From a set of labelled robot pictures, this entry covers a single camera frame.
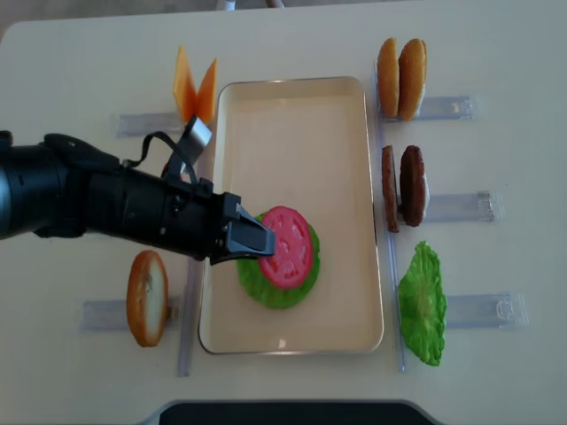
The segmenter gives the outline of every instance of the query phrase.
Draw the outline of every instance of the white table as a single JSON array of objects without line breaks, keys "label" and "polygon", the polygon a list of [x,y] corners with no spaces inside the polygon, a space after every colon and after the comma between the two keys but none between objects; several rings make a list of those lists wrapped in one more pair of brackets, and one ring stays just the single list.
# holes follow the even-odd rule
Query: white table
[{"label": "white table", "polygon": [[[178,331],[142,350],[128,333],[77,330],[83,300],[125,297],[141,245],[19,236],[0,243],[0,422],[131,423],[180,400],[348,398],[407,400],[450,423],[565,423],[566,13],[560,1],[401,2],[12,27],[0,44],[0,128],[16,144],[60,132],[120,158],[137,158],[141,141],[116,140],[110,114],[174,110],[179,44],[197,80],[219,58],[219,89],[233,81],[358,78],[374,143],[380,45],[389,36],[400,47],[423,38],[428,95],[477,95],[481,115],[472,123],[413,123],[392,141],[422,146],[435,193],[498,189],[507,217],[491,227],[405,230],[400,267],[427,239],[442,259],[447,294],[521,290],[531,324],[447,331],[440,367],[408,356],[401,375],[380,228],[385,333],[375,352],[215,357],[197,344],[191,377],[178,378]],[[156,143],[144,169],[158,174],[168,155]],[[180,294],[187,260],[162,257],[171,292]]]}]

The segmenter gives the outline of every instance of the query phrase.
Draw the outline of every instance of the bread bun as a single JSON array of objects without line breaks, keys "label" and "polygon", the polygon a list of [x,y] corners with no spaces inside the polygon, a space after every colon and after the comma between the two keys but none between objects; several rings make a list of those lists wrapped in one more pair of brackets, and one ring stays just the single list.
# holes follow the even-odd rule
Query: bread bun
[{"label": "bread bun", "polygon": [[134,259],[126,311],[130,332],[138,344],[156,346],[167,320],[167,274],[157,252],[142,251]]},{"label": "bread bun", "polygon": [[400,54],[400,103],[398,115],[409,121],[417,113],[423,98],[427,75],[427,46],[423,40],[410,40]]},{"label": "bread bun", "polygon": [[396,118],[400,101],[400,67],[395,38],[389,38],[382,44],[378,53],[377,72],[380,110],[385,116]]}]

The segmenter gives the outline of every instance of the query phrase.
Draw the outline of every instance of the tray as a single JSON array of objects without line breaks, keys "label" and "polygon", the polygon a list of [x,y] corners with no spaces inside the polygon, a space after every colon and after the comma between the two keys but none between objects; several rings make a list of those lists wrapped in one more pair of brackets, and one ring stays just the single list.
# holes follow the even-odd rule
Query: tray
[{"label": "tray", "polygon": [[256,215],[300,211],[321,239],[299,305],[249,298],[235,262],[205,267],[199,339],[211,353],[371,352],[384,333],[364,90],[350,77],[236,83],[219,96],[214,188]]}]

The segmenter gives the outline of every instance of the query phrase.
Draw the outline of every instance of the lettuce leaf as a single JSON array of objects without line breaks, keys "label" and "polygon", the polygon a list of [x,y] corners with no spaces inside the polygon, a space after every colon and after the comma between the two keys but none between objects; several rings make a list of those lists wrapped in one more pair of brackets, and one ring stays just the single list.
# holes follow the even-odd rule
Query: lettuce leaf
[{"label": "lettuce leaf", "polygon": [[439,366],[445,347],[447,298],[439,257],[426,242],[416,245],[416,255],[400,282],[398,297],[406,346],[423,363]]}]

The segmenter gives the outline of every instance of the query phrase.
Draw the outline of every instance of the tomato slice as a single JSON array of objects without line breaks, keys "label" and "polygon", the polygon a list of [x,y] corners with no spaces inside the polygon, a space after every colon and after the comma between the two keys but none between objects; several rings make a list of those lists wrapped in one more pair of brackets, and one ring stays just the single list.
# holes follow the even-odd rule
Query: tomato slice
[{"label": "tomato slice", "polygon": [[260,270],[282,290],[298,288],[313,266],[309,225],[301,214],[285,206],[266,212],[262,224],[276,234],[276,254],[259,259]]}]

